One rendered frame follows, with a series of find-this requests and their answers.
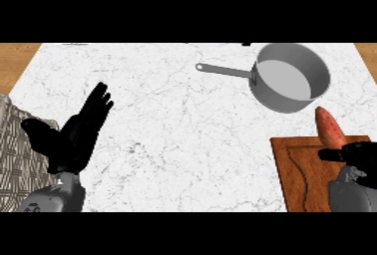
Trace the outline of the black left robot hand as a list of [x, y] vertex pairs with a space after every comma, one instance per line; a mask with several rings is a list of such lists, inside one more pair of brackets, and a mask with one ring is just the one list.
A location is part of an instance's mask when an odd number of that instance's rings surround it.
[[30, 138], [32, 148], [50, 158], [51, 174], [79, 174], [86, 168], [113, 106], [109, 86], [98, 83], [81, 112], [70, 117], [61, 130], [38, 119], [23, 120], [21, 128]]

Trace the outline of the woven wicker basket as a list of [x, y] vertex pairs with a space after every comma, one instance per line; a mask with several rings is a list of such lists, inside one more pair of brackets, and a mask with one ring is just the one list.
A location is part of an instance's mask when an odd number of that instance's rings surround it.
[[30, 193], [58, 182], [48, 173], [48, 157], [38, 153], [21, 121], [35, 116], [0, 94], [0, 212], [14, 212]]

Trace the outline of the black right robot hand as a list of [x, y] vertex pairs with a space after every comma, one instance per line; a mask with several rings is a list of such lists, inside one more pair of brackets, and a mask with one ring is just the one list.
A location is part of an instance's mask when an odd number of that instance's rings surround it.
[[360, 141], [345, 144], [341, 149], [324, 148], [319, 151], [319, 157], [356, 166], [366, 173], [357, 183], [377, 189], [377, 142]]

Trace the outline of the grey metal pot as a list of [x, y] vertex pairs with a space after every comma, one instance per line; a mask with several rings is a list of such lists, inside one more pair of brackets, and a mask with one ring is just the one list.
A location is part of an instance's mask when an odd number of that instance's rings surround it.
[[196, 69], [249, 79], [259, 102], [285, 114], [302, 111], [330, 88], [330, 71], [323, 59], [296, 43], [267, 44], [249, 71], [205, 63], [199, 63]]

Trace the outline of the brown wooden cutting board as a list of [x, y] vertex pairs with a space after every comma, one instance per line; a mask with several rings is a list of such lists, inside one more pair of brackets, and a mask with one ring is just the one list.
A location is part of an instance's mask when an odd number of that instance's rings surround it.
[[274, 137], [271, 146], [288, 211], [329, 212], [329, 182], [345, 163], [320, 159], [317, 136]]

